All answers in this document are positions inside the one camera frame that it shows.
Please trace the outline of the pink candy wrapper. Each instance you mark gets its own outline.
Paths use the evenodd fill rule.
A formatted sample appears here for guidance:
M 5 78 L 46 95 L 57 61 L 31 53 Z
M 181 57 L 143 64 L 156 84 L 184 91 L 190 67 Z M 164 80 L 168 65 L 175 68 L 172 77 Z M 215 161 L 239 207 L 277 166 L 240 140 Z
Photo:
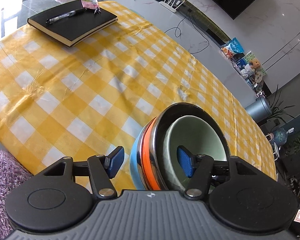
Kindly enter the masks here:
M 100 14 L 101 9 L 98 0 L 81 0 L 82 7 L 85 9 L 93 10 L 94 14 Z

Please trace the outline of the black pen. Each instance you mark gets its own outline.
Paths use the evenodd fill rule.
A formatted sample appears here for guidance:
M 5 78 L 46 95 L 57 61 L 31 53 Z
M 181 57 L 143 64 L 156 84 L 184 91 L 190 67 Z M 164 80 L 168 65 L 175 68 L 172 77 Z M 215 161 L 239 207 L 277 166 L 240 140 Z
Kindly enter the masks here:
M 46 20 L 46 24 L 47 25 L 51 25 L 51 24 L 53 24 L 53 23 L 55 23 L 57 21 L 60 21 L 60 20 L 62 20 L 64 18 L 72 17 L 72 16 L 75 16 L 75 15 L 80 15 L 80 14 L 84 13 L 85 11 L 86 11 L 85 8 L 72 10 L 72 11 L 64 13 L 62 15 L 59 15 L 59 16 L 47 19 Z

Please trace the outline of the green ceramic bowl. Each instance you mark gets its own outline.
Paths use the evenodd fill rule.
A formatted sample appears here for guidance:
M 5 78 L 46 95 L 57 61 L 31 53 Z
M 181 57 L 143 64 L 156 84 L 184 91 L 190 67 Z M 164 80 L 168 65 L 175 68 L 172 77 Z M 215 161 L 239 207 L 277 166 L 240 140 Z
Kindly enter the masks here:
M 162 150 L 161 174 L 172 190 L 183 191 L 190 181 L 178 163 L 178 146 L 184 146 L 194 155 L 209 155 L 216 161 L 226 161 L 228 156 L 227 147 L 206 121 L 193 115 L 178 118 L 168 128 Z

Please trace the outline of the black notebook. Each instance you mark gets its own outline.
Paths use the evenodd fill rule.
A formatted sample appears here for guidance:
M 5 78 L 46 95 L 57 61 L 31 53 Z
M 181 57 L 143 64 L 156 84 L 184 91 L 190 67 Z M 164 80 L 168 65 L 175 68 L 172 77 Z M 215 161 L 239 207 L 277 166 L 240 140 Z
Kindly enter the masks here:
M 81 8 L 83 8 L 81 0 L 71 1 L 40 12 L 28 18 L 27 23 L 71 47 L 118 20 L 116 15 L 100 7 L 100 14 L 94 14 L 93 10 L 86 9 L 80 15 L 64 18 L 51 25 L 46 24 L 47 19 Z

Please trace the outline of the purple fuzzy cushion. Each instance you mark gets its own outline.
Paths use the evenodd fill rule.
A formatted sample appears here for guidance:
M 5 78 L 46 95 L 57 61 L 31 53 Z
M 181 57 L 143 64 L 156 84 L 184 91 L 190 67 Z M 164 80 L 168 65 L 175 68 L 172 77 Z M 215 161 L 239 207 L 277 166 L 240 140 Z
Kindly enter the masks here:
M 9 152 L 0 150 L 0 239 L 12 231 L 5 211 L 5 197 L 32 174 Z

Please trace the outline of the potted plant right side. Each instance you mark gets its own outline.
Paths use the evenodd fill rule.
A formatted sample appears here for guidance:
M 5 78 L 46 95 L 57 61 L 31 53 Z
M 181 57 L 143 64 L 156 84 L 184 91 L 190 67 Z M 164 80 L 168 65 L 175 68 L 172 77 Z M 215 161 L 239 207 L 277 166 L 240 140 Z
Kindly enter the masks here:
M 276 87 L 276 91 L 274 93 L 274 99 L 270 101 L 266 98 L 266 102 L 269 103 L 271 114 L 265 119 L 265 122 L 269 122 L 274 119 L 281 120 L 283 123 L 287 123 L 283 116 L 289 116 L 292 119 L 295 119 L 295 116 L 289 114 L 287 109 L 293 108 L 295 105 L 282 106 L 283 100 L 281 100 L 281 91 L 279 91 L 279 85 Z

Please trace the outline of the steel bowl orange exterior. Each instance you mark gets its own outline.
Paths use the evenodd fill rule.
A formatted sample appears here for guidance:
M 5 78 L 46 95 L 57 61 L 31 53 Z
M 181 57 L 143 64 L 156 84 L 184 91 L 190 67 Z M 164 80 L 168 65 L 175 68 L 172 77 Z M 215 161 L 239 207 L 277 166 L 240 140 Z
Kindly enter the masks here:
M 178 118 L 186 115 L 193 115 L 206 121 L 218 134 L 222 144 L 227 147 L 228 154 L 227 162 L 230 157 L 230 150 L 224 134 L 222 133 L 217 122 L 203 109 L 191 103 L 179 102 L 168 106 L 151 124 L 149 130 L 149 163 L 152 171 L 151 177 L 156 182 L 155 188 L 161 190 L 171 190 L 167 187 L 165 180 L 161 174 L 163 171 L 162 165 L 162 150 L 165 134 L 170 125 Z

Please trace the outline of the yellow checkered tablecloth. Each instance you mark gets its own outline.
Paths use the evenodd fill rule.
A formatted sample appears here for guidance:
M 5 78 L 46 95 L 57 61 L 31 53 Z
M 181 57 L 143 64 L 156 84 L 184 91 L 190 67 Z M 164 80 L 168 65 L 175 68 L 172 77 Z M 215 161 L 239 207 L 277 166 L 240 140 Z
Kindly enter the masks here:
M 117 2 L 117 23 L 74 47 L 30 25 L 0 41 L 0 142 L 32 174 L 64 156 L 125 154 L 175 102 L 205 110 L 237 155 L 275 178 L 271 145 L 239 101 L 193 55 Z

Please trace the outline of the blue water jug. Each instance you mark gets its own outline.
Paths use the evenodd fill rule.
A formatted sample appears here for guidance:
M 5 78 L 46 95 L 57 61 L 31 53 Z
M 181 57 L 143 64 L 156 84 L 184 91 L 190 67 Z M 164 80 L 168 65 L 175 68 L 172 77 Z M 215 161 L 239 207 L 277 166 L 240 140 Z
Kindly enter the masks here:
M 279 128 L 272 132 L 270 144 L 274 145 L 276 144 L 278 147 L 283 146 L 287 142 L 288 136 L 294 132 L 294 127 L 285 130 L 283 128 Z

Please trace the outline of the blue snack bag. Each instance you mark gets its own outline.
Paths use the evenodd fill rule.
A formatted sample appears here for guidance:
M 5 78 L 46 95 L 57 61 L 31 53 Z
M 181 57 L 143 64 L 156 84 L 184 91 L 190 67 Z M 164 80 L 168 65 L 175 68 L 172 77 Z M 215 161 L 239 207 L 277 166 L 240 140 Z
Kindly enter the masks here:
M 228 59 L 244 52 L 244 49 L 237 38 L 233 38 L 229 44 L 222 47 L 221 50 Z

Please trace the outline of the teddy bear toy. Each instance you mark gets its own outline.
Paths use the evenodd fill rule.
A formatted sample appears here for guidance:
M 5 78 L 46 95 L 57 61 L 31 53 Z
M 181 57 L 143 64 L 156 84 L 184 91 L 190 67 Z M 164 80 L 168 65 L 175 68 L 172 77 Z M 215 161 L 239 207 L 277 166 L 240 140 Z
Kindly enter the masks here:
M 260 62 L 257 58 L 254 58 L 249 61 L 248 64 L 245 65 L 245 67 L 241 70 L 241 75 L 244 79 L 247 79 L 251 76 L 254 76 L 256 73 L 256 70 L 261 67 Z

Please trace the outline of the grey blue trash bin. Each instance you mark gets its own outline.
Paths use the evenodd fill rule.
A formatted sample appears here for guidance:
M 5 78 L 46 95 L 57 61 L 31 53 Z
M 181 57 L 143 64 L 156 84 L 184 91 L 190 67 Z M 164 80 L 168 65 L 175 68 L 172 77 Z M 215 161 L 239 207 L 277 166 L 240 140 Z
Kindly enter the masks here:
M 264 97 L 259 97 L 255 102 L 245 108 L 252 119 L 258 123 L 268 118 L 272 114 L 269 102 Z

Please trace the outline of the white wifi router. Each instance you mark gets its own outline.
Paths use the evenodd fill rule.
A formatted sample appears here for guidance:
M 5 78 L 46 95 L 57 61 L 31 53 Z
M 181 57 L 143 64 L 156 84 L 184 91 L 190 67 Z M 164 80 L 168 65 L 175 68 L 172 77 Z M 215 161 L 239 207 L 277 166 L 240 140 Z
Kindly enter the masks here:
M 168 9 L 172 13 L 176 13 L 177 10 L 185 3 L 186 0 L 163 0 L 159 4 Z

